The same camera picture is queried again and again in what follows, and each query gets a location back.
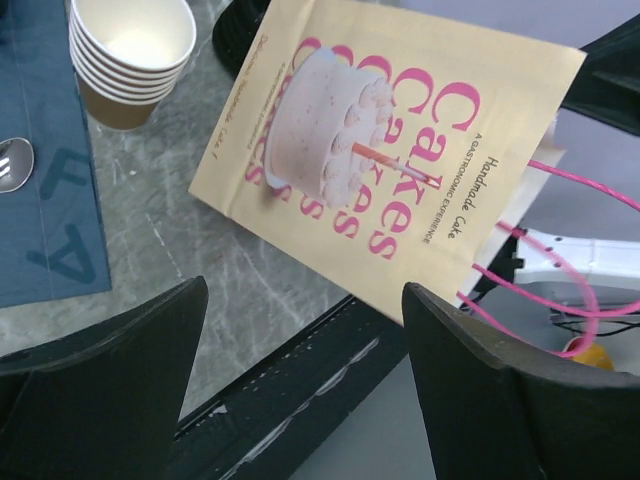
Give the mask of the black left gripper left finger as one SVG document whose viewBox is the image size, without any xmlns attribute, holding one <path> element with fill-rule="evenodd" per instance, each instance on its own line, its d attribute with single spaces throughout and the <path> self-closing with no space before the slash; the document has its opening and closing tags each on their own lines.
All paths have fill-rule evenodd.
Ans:
<svg viewBox="0 0 640 480">
<path fill-rule="evenodd" d="M 205 279 L 192 278 L 2 356 L 2 478 L 162 478 L 207 303 Z"/>
</svg>

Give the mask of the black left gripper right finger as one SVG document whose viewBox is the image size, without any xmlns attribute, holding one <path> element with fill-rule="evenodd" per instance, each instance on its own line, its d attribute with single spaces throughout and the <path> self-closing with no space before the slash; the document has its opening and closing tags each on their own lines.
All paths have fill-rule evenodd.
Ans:
<svg viewBox="0 0 640 480">
<path fill-rule="evenodd" d="M 635 479 L 639 379 L 545 352 L 424 287 L 402 313 L 440 479 Z"/>
</svg>

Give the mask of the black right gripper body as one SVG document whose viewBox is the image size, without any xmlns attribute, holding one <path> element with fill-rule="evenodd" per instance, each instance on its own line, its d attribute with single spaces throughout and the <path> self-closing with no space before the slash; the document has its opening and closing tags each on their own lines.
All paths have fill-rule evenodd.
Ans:
<svg viewBox="0 0 640 480">
<path fill-rule="evenodd" d="M 639 17 L 582 48 L 585 61 L 564 109 L 626 133 L 639 133 Z"/>
</svg>

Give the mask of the cream cakes paper bag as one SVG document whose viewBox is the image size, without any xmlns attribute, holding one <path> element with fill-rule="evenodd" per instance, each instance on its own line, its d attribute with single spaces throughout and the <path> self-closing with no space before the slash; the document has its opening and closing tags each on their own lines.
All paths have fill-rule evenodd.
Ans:
<svg viewBox="0 0 640 480">
<path fill-rule="evenodd" d="M 274 1 L 191 194 L 393 319 L 416 282 L 471 309 L 546 180 L 574 48 L 359 1 Z M 607 317 L 582 291 L 575 354 Z"/>
</svg>

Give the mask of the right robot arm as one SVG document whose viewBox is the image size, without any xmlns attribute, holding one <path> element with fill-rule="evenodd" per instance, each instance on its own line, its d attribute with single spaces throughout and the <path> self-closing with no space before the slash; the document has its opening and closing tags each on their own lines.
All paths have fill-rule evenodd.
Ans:
<svg viewBox="0 0 640 480">
<path fill-rule="evenodd" d="M 639 17 L 583 47 L 587 53 L 562 107 L 635 138 L 639 136 Z M 639 186 L 639 141 L 623 153 L 607 136 L 589 142 L 587 160 L 594 160 L 613 180 Z M 637 291 L 639 289 L 639 220 L 617 220 L 630 241 L 553 236 L 529 229 L 518 241 L 517 259 L 523 262 L 514 274 L 518 284 L 567 283 L 568 275 L 546 252 L 527 242 L 546 242 L 552 253 L 567 260 L 591 286 Z"/>
</svg>

